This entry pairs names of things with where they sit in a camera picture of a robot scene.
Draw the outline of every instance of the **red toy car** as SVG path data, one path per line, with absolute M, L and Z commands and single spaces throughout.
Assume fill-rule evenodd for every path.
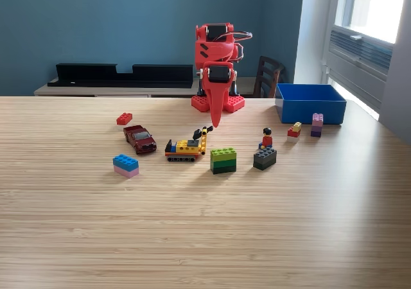
M 125 127 L 123 131 L 126 136 L 126 141 L 133 146 L 136 154 L 156 151 L 157 144 L 153 137 L 141 125 Z

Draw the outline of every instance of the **toy excavator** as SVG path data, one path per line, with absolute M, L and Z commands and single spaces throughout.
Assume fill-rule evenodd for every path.
M 207 133 L 211 132 L 213 127 L 203 127 L 194 132 L 193 140 L 180 140 L 175 144 L 171 139 L 166 146 L 166 157 L 169 162 L 194 162 L 199 155 L 206 154 Z
M 217 127 L 223 110 L 234 112 L 245 105 L 244 98 L 237 94 L 237 72 L 232 63 L 244 57 L 238 41 L 251 39 L 252 34 L 234 31 L 230 23 L 204 24 L 196 26 L 196 38 L 195 67 L 200 70 L 200 81 L 191 105 L 201 112 L 210 110 L 211 121 Z

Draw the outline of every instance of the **red robot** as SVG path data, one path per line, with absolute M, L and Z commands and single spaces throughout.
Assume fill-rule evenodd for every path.
M 195 67 L 200 70 L 200 81 L 191 105 L 201 112 L 210 110 L 211 121 L 217 127 L 223 110 L 234 112 L 245 105 L 244 98 L 237 94 L 237 72 L 232 63 L 244 57 L 238 41 L 251 39 L 252 34 L 234 31 L 229 23 L 205 24 L 196 27 L 196 38 Z

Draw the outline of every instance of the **wall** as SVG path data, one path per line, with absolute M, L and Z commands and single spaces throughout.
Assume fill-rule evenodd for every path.
M 330 2 L 331 0 L 302 0 L 295 83 L 321 83 Z
M 261 53 L 286 68 L 293 82 L 300 29 L 302 0 L 264 0 Z
M 380 122 L 411 144 L 411 0 L 404 0 L 384 90 Z
M 208 22 L 231 22 L 254 34 L 243 42 L 245 58 L 236 69 L 239 76 L 255 76 L 262 3 L 0 0 L 0 95 L 33 95 L 56 77 L 59 62 L 118 63 L 118 71 L 128 72 L 132 64 L 193 64 L 195 26 Z

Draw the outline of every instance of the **blue bin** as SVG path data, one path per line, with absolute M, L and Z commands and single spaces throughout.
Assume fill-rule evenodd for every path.
M 277 84 L 275 105 L 282 123 L 311 124 L 323 114 L 324 124 L 341 124 L 347 101 L 331 85 Z

